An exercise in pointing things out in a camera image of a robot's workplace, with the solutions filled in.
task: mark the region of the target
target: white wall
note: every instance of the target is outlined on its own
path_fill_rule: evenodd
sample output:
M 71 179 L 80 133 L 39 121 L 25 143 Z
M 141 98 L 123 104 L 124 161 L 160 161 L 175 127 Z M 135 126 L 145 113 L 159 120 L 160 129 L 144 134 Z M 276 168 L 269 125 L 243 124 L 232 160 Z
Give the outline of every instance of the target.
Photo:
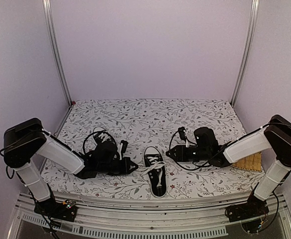
M 0 149 L 4 131 L 32 117 L 54 130 L 66 111 L 41 0 L 0 0 Z M 0 239 L 21 189 L 0 157 Z
M 236 112 L 251 131 L 274 114 L 291 121 L 291 1 L 266 0 L 259 5 L 256 32 Z M 272 154 L 264 155 L 264 166 Z M 284 184 L 291 211 L 291 175 Z
M 229 99 L 252 1 L 52 1 L 74 100 Z

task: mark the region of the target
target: floral pattern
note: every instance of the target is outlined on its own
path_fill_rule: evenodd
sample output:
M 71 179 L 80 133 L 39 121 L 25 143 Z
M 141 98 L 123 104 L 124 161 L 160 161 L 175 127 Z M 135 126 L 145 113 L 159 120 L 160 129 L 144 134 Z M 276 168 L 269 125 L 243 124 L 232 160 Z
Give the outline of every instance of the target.
M 129 142 L 125 156 L 144 167 L 143 151 L 157 147 L 166 162 L 166 199 L 212 197 L 250 191 L 263 177 L 263 172 L 250 172 L 233 167 L 204 168 L 185 171 L 165 156 L 172 134 L 181 126 L 192 141 L 193 131 L 202 126 L 214 130 L 220 144 L 241 137 L 245 130 L 228 101 L 222 100 L 96 100 L 77 101 L 59 138 L 76 151 L 82 151 L 85 137 L 96 126 L 102 126 L 117 142 Z M 183 143 L 175 137 L 172 147 Z M 95 147 L 93 139 L 87 148 Z M 184 167 L 193 167 L 183 163 Z M 134 171 L 130 175 L 82 180 L 62 166 L 47 160 L 42 176 L 52 190 L 92 197 L 121 199 L 154 199 L 147 175 Z

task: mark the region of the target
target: ventilation grille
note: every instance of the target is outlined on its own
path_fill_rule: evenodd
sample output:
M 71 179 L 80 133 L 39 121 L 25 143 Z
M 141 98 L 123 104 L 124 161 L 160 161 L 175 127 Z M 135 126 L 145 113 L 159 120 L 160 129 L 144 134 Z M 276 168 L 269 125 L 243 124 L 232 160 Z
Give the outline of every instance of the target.
M 42 217 L 24 213 L 24 221 L 48 227 Z M 76 234 L 94 239 L 208 239 L 228 235 L 226 227 L 217 227 L 213 229 L 190 231 L 190 232 L 173 232 L 173 233 L 123 233 L 115 231 L 97 230 L 85 226 L 70 226 L 69 231 L 59 229 L 65 233 Z

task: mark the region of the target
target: sneaker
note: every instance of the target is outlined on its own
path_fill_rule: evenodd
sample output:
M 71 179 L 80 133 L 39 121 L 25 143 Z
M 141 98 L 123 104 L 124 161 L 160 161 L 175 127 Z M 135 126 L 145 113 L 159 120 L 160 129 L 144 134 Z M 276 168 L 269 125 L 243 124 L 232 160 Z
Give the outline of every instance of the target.
M 106 129 L 98 126 L 94 128 L 93 133 L 94 132 L 97 132 L 93 135 L 93 138 L 97 145 L 105 141 L 114 143 L 116 145 L 114 138 L 106 131 Z
M 144 151 L 144 173 L 151 182 L 151 192 L 155 197 L 162 198 L 166 194 L 165 162 L 155 147 L 147 147 Z

